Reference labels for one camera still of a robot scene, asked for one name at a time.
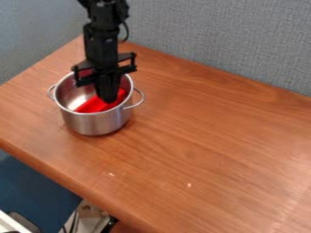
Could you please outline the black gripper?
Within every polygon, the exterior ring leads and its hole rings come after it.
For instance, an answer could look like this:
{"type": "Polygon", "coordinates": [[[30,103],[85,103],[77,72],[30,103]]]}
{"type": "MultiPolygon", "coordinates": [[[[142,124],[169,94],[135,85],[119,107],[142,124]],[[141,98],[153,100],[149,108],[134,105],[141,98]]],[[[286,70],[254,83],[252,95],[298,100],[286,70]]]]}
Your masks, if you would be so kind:
{"type": "Polygon", "coordinates": [[[94,84],[98,97],[106,103],[118,98],[121,77],[138,71],[137,54],[118,52],[119,28],[105,31],[86,24],[83,27],[86,60],[74,65],[75,86],[94,84]]]}

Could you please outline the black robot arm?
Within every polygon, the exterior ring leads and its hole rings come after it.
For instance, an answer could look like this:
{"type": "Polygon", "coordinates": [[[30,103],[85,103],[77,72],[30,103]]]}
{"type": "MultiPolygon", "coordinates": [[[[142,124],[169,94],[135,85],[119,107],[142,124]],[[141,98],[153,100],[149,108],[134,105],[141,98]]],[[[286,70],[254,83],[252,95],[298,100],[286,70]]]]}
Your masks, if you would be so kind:
{"type": "Polygon", "coordinates": [[[121,26],[129,31],[127,0],[78,0],[89,11],[90,22],[83,27],[86,60],[73,66],[75,86],[94,85],[106,103],[118,99],[122,76],[138,70],[137,53],[118,53],[121,26]]]}

